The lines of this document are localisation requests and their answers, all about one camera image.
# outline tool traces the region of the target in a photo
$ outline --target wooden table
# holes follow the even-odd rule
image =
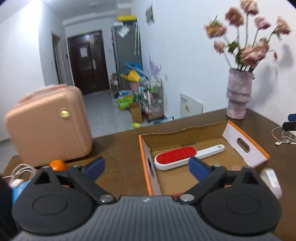
[[[190,126],[228,120],[225,110],[218,110],[202,115],[179,119],[172,122],[147,126],[113,135],[94,139],[92,152],[84,158],[72,160],[69,165],[85,165],[96,156],[106,159],[106,170],[96,181],[116,197],[119,195],[148,195],[142,168],[138,135],[171,131]],[[232,120],[254,139],[270,156],[267,167],[275,170],[283,189],[284,196],[280,200],[282,206],[281,220],[276,234],[285,241],[296,240],[296,146],[290,144],[275,145],[271,130],[277,125],[267,118],[247,110],[244,120]],[[8,164],[4,175],[22,163],[19,156],[14,156]]]

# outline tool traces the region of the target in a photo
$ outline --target door handle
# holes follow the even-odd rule
[[[96,61],[93,59],[94,70],[96,70]]]

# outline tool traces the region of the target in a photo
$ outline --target yellow bag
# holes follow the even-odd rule
[[[135,70],[130,70],[128,75],[120,74],[121,77],[131,82],[140,82],[140,75]]]

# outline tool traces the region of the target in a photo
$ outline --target clutter on shelf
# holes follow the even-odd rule
[[[111,78],[109,79],[110,89],[113,97],[116,97],[119,93],[118,77],[116,73],[112,73]]]
[[[138,104],[132,104],[131,107],[137,105],[137,112],[143,113],[148,122],[162,120],[164,118],[163,88],[162,80],[158,78],[161,66],[150,60],[150,72],[154,77],[151,73],[144,72],[137,63],[126,63],[125,65],[128,69],[120,76],[129,81],[131,90],[119,92],[118,107],[125,110],[133,102],[138,102]]]

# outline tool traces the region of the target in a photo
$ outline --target orange object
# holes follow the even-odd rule
[[[67,170],[67,166],[66,166],[65,162],[63,162],[60,159],[52,161],[49,165],[51,166],[51,168],[54,171],[64,171],[64,170]]]

